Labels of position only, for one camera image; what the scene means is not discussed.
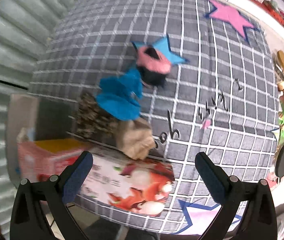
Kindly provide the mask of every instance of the light blue star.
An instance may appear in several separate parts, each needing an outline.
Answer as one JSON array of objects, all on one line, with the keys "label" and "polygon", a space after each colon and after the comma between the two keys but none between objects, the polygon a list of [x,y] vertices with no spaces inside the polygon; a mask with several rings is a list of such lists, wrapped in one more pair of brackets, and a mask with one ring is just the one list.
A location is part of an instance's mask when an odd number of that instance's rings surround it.
[{"label": "light blue star", "polygon": [[170,39],[168,34],[165,37],[159,39],[158,41],[150,45],[139,41],[137,42],[132,41],[132,44],[136,50],[144,46],[152,46],[156,50],[160,51],[173,65],[188,62],[187,59],[182,58],[171,51]]}]

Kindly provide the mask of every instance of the star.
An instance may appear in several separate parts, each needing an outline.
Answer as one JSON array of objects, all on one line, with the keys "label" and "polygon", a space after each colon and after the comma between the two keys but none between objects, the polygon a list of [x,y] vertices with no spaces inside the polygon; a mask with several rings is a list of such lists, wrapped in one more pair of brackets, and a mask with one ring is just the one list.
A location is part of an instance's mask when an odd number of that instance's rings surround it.
[{"label": "star", "polygon": [[[139,41],[132,41],[132,44],[136,50],[141,47],[145,47],[146,45],[145,43]],[[150,46],[160,51],[173,65],[188,62],[187,59],[184,59],[171,51],[170,39],[168,34],[165,37],[154,42],[153,44],[150,44]]]},{"label": "star", "polygon": [[[175,235],[202,235],[218,214],[221,205],[216,204],[212,207],[196,203],[188,203],[179,200],[188,225],[175,233]],[[240,222],[241,216],[235,215],[228,231],[232,231]]]},{"label": "star", "polygon": [[254,25],[246,20],[240,12],[228,5],[221,4],[216,0],[208,0],[215,7],[213,11],[208,14],[209,18],[221,20],[231,24],[231,26],[247,41],[248,36],[245,28],[257,30]]}]

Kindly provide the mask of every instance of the gray tablecloth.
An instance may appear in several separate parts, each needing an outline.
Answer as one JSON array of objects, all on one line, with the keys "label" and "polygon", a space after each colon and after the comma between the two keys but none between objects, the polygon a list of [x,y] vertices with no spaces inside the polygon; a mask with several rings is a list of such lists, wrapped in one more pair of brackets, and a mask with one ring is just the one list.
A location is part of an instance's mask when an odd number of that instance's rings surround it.
[{"label": "gray tablecloth", "polygon": [[[180,140],[159,143],[175,174],[165,210],[147,217],[78,196],[76,202],[84,208],[131,227],[172,233],[187,225],[178,200],[214,205],[194,168],[197,152],[205,151],[227,174],[243,181],[266,176],[277,143],[270,131],[278,127],[270,51],[263,31],[247,29],[246,42],[231,25],[205,18],[212,9],[208,0],[84,0],[57,27],[30,92],[64,100],[74,109],[82,91],[96,95],[101,78],[120,75],[134,63],[130,41],[152,43],[168,33],[172,51],[190,61],[172,68],[164,88],[144,88],[140,101],[141,116],[156,138],[169,131],[167,110],[181,133]],[[223,104],[214,111],[211,97],[217,101],[220,90],[228,111]],[[197,112],[200,107],[205,115],[206,102],[213,121],[201,130]],[[242,203],[238,214],[244,207]]]}]

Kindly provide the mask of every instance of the pink star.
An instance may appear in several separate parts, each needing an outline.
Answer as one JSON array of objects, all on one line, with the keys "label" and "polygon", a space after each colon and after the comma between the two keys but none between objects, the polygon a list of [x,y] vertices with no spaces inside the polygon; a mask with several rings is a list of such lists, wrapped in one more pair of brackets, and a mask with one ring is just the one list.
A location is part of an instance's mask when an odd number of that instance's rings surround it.
[{"label": "pink star", "polygon": [[217,9],[209,14],[210,18],[222,20],[223,22],[230,23],[233,28],[247,40],[245,27],[254,29],[255,27],[251,22],[243,18],[237,9],[221,4],[215,0],[209,0]]}]

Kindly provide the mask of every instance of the pink cloth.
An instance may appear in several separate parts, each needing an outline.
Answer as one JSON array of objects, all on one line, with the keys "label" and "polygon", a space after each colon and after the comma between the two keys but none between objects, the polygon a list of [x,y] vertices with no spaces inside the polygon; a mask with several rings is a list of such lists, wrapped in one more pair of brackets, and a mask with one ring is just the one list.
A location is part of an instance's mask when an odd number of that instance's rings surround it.
[{"label": "pink cloth", "polygon": [[143,66],[146,69],[161,73],[168,74],[171,71],[171,62],[158,50],[156,50],[160,60],[154,59],[149,55],[145,54],[147,46],[138,49],[138,60],[137,65]]}]

